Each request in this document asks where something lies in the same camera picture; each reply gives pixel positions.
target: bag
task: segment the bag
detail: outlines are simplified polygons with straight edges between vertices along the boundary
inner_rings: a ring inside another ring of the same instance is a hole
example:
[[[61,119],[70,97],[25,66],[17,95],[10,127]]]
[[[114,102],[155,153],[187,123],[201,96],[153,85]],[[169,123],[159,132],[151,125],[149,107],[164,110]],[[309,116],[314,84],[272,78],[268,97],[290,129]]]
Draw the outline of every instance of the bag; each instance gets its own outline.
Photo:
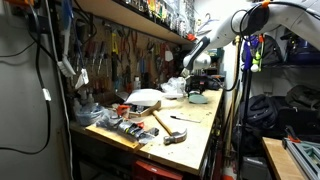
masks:
[[[253,41],[258,41],[258,36],[256,36]],[[262,56],[261,56],[262,65],[270,65],[270,64],[283,62],[281,50],[277,41],[269,35],[264,35],[264,44],[259,42],[255,50],[256,52],[262,52]],[[246,60],[246,52],[247,51],[243,49],[242,51],[243,62],[245,62]]]
[[[240,104],[240,118],[244,117],[245,103]],[[263,94],[252,96],[248,102],[246,122],[258,129],[271,129],[278,116],[278,111],[270,97]]]
[[[292,107],[320,110],[320,91],[304,85],[297,85],[288,91],[286,102]]]

